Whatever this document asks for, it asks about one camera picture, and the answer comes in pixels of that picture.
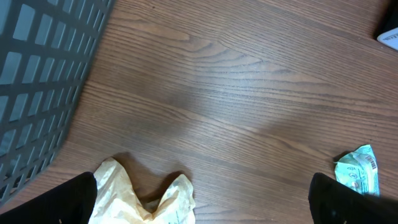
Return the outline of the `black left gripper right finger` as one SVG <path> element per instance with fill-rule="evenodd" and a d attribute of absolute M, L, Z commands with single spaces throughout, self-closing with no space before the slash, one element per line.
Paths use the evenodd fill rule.
<path fill-rule="evenodd" d="M 313 175 L 308 201 L 314 224 L 397 224 L 397 201 L 361 195 L 329 176 Z"/>

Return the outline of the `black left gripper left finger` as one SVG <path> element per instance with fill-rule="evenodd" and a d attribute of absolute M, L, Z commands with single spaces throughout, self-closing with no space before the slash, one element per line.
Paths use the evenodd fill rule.
<path fill-rule="evenodd" d="M 88 224 L 97 191 L 94 174 L 84 172 L 1 214 L 1 224 Z"/>

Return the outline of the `teal wet wipes pack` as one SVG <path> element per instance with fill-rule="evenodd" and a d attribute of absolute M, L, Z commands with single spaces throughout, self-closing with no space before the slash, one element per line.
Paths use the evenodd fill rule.
<path fill-rule="evenodd" d="M 336 180 L 361 195 L 380 196 L 378 165 L 370 144 L 335 162 Z"/>

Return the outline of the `beige clear plastic bag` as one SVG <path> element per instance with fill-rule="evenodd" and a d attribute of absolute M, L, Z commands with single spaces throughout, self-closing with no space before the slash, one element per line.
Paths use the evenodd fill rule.
<path fill-rule="evenodd" d="M 125 168 L 112 157 L 94 173 L 97 197 L 89 224 L 195 224 L 193 185 L 180 174 L 166 189 L 154 212 L 148 212 L 133 190 Z"/>

